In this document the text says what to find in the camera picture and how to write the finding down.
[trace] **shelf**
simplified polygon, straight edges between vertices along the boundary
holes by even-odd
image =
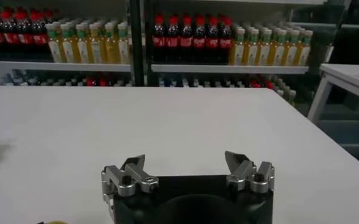
[[[154,72],[231,73],[231,74],[305,74],[301,66],[230,66],[230,65],[151,65]]]
[[[0,61],[0,69],[130,72],[130,65]]]

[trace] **yellow liquid bottle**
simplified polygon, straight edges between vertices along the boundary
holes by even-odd
[[[103,54],[105,54],[105,46],[102,43],[102,39],[98,35],[98,25],[97,24],[90,24],[90,44],[91,50],[93,52],[93,61],[96,64],[103,63]]]
[[[286,30],[279,29],[277,34],[277,42],[271,46],[269,54],[270,66],[281,66],[282,57],[285,53]]]
[[[236,41],[235,45],[231,49],[231,56],[230,56],[230,65],[241,65],[243,61],[243,54],[244,54],[244,29],[238,28],[236,31]]]
[[[106,55],[107,63],[118,64],[120,61],[118,42],[115,40],[114,24],[108,23],[106,29]]]
[[[258,52],[258,35],[259,30],[252,29],[250,40],[248,45],[244,47],[244,57],[243,57],[243,64],[244,65],[255,65],[255,59],[257,57]]]
[[[290,43],[287,44],[285,52],[282,56],[282,66],[293,66],[294,59],[297,54],[297,39],[299,37],[299,31],[294,30],[291,33]]]
[[[53,61],[56,63],[66,62],[63,44],[56,34],[55,25],[47,24],[46,29],[48,30],[48,44],[49,48],[51,49]]]
[[[262,35],[262,41],[258,46],[257,57],[255,59],[255,64],[259,66],[266,66],[267,59],[269,58],[270,53],[270,38],[271,38],[271,30],[264,29]]]
[[[90,41],[85,33],[83,24],[76,25],[77,30],[77,48],[79,49],[80,61],[82,63],[94,63],[93,51],[91,50]]]
[[[296,66],[306,66],[308,61],[308,56],[311,51],[311,39],[313,31],[306,30],[304,34],[304,42],[299,46],[296,57],[294,58],[294,65]]]
[[[130,57],[129,57],[129,43],[127,37],[127,24],[121,23],[118,25],[118,32],[119,32],[119,40],[118,40],[118,48],[119,48],[119,58],[121,64],[129,64]]]
[[[72,33],[69,31],[69,26],[67,24],[62,24],[60,27],[63,33],[63,48],[67,63],[80,63],[77,42],[72,37]]]

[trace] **white label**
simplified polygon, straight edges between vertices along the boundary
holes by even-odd
[[[288,51],[288,57],[286,58],[286,66],[292,66],[294,57],[296,56],[297,47],[290,47]]]
[[[91,50],[93,50],[94,63],[102,63],[101,46],[98,42],[91,42]]]
[[[118,43],[118,47],[119,56],[121,57],[121,64],[129,64],[128,44],[126,42],[120,41]]]
[[[51,49],[53,60],[56,63],[62,62],[62,56],[60,56],[59,45],[55,41],[49,42],[49,48]]]
[[[75,63],[74,52],[72,51],[72,44],[70,42],[63,42],[65,57],[68,63]]]
[[[300,58],[299,58],[299,66],[305,66],[307,63],[310,47],[304,47],[301,51]]]
[[[259,65],[266,65],[267,58],[269,57],[270,46],[263,46],[260,49]]]
[[[77,47],[79,48],[80,59],[82,60],[82,63],[88,63],[88,52],[86,43],[80,41],[77,43]]]
[[[274,65],[274,66],[281,65],[281,60],[282,60],[284,51],[285,51],[285,47],[283,47],[283,46],[277,47],[277,49],[275,50],[275,57],[274,57],[274,61],[272,62],[272,65]]]
[[[258,46],[251,46],[248,51],[248,65],[255,65],[255,59],[257,57]]]
[[[244,52],[244,46],[243,45],[237,45],[235,46],[235,62],[234,65],[240,65],[241,59],[243,57]]]

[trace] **white table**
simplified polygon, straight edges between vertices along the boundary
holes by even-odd
[[[0,87],[0,224],[111,223],[101,170],[225,174],[224,151],[276,169],[276,224],[359,223],[359,162],[268,89]]]
[[[359,65],[323,64],[323,78],[308,112],[308,119],[317,123],[333,85],[359,96]]]

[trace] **cola bottle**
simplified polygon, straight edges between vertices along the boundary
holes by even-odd
[[[232,46],[232,31],[231,24],[232,21],[228,18],[224,19],[224,24],[221,27],[220,39],[219,39],[219,62],[222,64],[228,64],[229,52]]]
[[[217,18],[214,16],[210,17],[210,27],[206,34],[206,61],[211,64],[218,62],[218,43],[219,43],[219,32],[217,29]]]
[[[183,29],[180,36],[180,60],[192,62],[193,29],[190,16],[183,17]]]
[[[169,28],[166,37],[166,56],[167,62],[177,62],[179,60],[179,26],[178,16],[173,15],[169,19]]]
[[[155,27],[153,30],[153,60],[154,62],[164,62],[165,55],[165,35],[166,35],[166,27],[163,23],[163,16],[157,15],[155,17]]]
[[[196,28],[193,35],[194,62],[205,62],[205,19],[203,16],[196,18]]]

